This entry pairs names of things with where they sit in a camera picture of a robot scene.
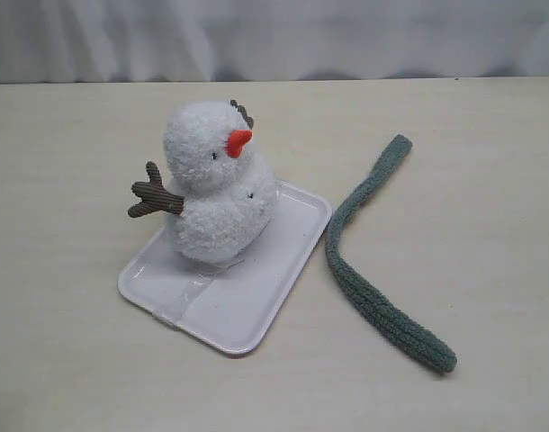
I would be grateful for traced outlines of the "white plastic tray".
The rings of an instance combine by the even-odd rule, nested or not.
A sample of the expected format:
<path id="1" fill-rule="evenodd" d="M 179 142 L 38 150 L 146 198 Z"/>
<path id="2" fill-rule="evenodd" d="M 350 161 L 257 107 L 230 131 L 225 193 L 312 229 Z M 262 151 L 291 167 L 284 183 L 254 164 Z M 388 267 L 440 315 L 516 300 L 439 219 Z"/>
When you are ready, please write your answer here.
<path id="1" fill-rule="evenodd" d="M 282 181 L 273 218 L 232 262 L 185 259 L 160 229 L 121 270 L 118 291 L 162 325 L 244 356 L 264 339 L 331 215 L 327 199 Z"/>

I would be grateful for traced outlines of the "green knitted scarf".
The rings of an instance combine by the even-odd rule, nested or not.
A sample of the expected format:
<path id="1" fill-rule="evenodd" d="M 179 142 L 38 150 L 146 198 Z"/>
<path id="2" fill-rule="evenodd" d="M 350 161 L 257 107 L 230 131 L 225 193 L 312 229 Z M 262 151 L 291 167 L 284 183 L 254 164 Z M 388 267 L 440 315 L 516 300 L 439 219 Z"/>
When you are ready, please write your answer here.
<path id="1" fill-rule="evenodd" d="M 439 375 L 450 374 L 458 358 L 447 343 L 397 308 L 341 255 L 340 241 L 356 213 L 374 198 L 413 148 L 412 141 L 395 135 L 359 183 L 333 212 L 325 237 L 328 268 L 341 292 L 358 314 L 404 355 Z"/>

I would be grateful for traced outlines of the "white backdrop curtain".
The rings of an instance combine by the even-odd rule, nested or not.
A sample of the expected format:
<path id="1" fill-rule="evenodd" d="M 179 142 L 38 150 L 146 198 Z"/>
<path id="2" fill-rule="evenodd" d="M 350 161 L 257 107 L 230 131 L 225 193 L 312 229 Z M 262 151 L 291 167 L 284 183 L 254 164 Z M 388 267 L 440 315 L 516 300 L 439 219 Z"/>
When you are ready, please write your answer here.
<path id="1" fill-rule="evenodd" d="M 0 84 L 549 76 L 549 1 L 0 1 Z"/>

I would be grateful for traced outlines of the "white plush snowman toy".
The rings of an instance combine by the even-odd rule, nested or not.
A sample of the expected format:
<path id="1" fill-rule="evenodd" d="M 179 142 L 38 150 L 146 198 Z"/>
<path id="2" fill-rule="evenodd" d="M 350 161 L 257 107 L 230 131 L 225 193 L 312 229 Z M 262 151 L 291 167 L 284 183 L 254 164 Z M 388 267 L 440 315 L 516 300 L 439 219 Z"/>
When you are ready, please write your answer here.
<path id="1" fill-rule="evenodd" d="M 171 247 L 183 257 L 220 265 L 259 237 L 272 219 L 278 183 L 256 148 L 255 122 L 238 101 L 183 105 L 169 117 L 162 136 L 167 168 L 146 164 L 147 180 L 131 190 L 138 202 L 132 218 L 166 215 Z"/>

